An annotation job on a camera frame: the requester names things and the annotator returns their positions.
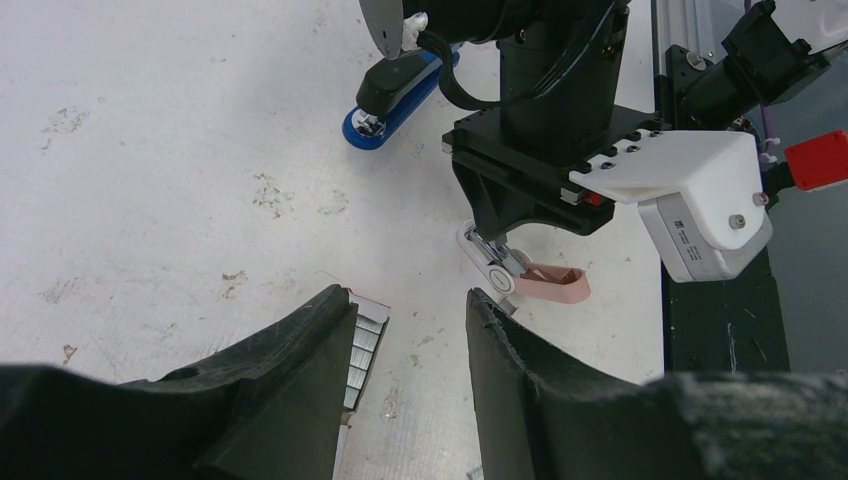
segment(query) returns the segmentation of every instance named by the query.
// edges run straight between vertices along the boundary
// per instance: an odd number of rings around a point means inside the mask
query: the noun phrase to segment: red connector
[[[848,135],[837,130],[784,150],[795,185],[809,192],[848,180]]]

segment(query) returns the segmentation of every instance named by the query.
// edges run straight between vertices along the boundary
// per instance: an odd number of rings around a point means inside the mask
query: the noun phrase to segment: table surface
[[[652,111],[650,1],[631,9],[618,102]],[[462,55],[460,81],[494,98],[494,46]],[[377,60],[355,0],[3,2],[0,361],[156,379],[340,283],[392,307],[342,478],[465,478],[465,296],[485,285],[440,148],[463,112],[436,92],[381,150],[350,147],[340,124]],[[517,300],[523,324],[623,379],[662,375],[635,209],[510,245],[594,287],[576,306]]]

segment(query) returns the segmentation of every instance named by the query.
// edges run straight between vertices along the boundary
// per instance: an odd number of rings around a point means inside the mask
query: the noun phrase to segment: cable
[[[453,68],[453,51],[441,36],[433,32],[424,30],[418,35],[418,46],[428,52],[436,55],[442,60],[442,70],[439,74],[439,89],[444,94],[445,98],[463,110],[485,110],[489,108],[512,106],[517,103],[528,100],[537,100],[550,93],[562,80],[568,76],[574,67],[583,59],[583,56],[589,49],[589,45],[595,41],[600,33],[604,23],[612,12],[614,2],[610,2],[609,6],[600,16],[600,20],[595,25],[594,29],[588,32],[585,36],[578,37],[572,42],[574,45],[583,44],[583,48],[573,56],[569,55],[573,51],[572,48],[566,47],[562,55],[557,59],[551,69],[539,79],[536,85],[530,90],[519,94],[518,96],[506,101],[485,101],[480,100],[468,93],[456,79],[456,73]]]

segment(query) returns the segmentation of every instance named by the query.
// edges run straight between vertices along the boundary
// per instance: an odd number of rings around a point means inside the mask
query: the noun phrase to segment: purple cable
[[[748,13],[748,10],[751,9],[751,0],[745,0],[745,13]],[[771,134],[771,121],[769,120],[768,109],[762,105],[760,105],[760,117],[763,119],[763,141],[766,139],[774,138]],[[774,146],[771,142],[766,142],[766,153],[771,153],[771,149]]]

